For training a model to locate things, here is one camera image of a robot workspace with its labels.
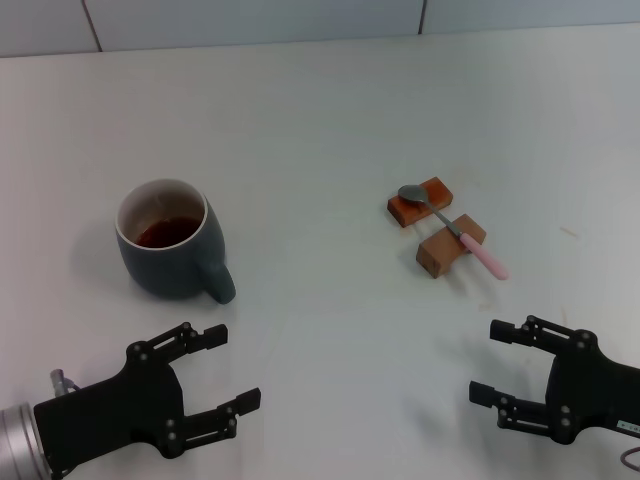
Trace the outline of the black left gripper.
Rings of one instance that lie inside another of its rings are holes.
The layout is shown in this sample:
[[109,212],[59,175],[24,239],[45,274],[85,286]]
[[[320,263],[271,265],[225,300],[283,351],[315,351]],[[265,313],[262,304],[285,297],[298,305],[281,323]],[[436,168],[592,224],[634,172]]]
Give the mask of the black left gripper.
[[113,377],[34,407],[45,458],[69,470],[134,443],[167,459],[237,436],[238,419],[260,408],[254,388],[215,409],[184,416],[183,394],[170,363],[228,342],[224,324],[196,331],[189,322],[129,346]]

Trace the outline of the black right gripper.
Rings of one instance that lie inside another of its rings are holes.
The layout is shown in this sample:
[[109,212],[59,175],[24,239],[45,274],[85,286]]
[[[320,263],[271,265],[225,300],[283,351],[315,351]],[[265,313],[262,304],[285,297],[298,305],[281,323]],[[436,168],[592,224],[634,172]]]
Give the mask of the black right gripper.
[[592,332],[576,332],[529,315],[517,327],[494,319],[490,338],[557,353],[545,402],[519,399],[478,382],[469,383],[471,403],[498,410],[501,429],[571,444],[588,428],[639,436],[639,370],[607,358]]

